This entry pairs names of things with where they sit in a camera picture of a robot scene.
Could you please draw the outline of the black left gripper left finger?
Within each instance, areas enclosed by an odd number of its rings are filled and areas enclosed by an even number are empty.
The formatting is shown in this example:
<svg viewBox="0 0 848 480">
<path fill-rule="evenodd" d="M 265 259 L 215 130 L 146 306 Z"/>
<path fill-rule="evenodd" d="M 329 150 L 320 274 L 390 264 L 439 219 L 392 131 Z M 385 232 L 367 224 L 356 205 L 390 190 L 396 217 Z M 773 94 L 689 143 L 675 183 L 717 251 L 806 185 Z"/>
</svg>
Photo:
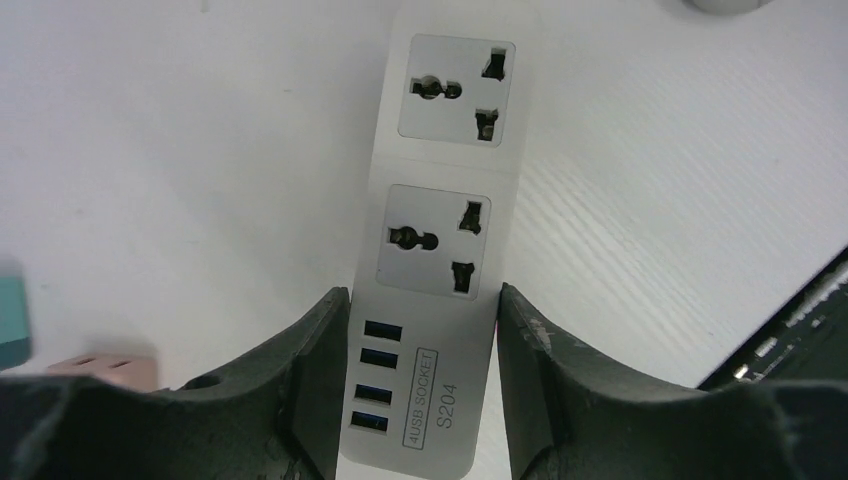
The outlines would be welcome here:
<svg viewBox="0 0 848 480">
<path fill-rule="evenodd" d="M 91 376 L 1 381 L 5 479 L 332 479 L 347 362 L 348 291 L 177 390 Z"/>
</svg>

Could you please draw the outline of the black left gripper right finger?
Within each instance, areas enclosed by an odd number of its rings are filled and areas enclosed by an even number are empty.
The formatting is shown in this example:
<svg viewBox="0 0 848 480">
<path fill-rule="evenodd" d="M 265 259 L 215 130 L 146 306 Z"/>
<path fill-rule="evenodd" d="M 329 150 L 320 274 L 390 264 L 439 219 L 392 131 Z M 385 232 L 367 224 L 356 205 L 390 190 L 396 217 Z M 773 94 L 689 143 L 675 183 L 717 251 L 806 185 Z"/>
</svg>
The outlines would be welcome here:
<svg viewBox="0 0 848 480">
<path fill-rule="evenodd" d="M 515 479 L 843 479 L 847 385 L 705 392 L 627 365 L 504 285 L 497 353 Z"/>
</svg>

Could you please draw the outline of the white USB power strip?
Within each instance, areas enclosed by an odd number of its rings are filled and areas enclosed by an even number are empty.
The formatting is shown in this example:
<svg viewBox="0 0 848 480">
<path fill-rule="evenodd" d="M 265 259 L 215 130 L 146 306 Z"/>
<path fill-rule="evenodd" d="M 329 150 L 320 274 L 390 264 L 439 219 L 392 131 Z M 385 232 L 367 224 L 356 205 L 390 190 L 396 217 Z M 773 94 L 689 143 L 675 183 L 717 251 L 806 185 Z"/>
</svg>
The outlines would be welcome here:
<svg viewBox="0 0 848 480">
<path fill-rule="evenodd" d="M 405 1 L 351 291 L 341 454 L 422 479 L 475 457 L 533 96 L 528 1 Z"/>
</svg>

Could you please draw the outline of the teal USB adapter plug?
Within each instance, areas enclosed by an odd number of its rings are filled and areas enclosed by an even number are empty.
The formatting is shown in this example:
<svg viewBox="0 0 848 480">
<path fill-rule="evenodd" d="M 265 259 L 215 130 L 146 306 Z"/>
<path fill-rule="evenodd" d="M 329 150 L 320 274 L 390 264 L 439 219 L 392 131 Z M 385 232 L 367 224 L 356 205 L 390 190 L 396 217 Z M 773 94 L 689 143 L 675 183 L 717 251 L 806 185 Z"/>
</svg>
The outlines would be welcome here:
<svg viewBox="0 0 848 480">
<path fill-rule="evenodd" d="M 25 283 L 19 276 L 1 277 L 1 370 L 18 367 L 32 355 Z"/>
</svg>

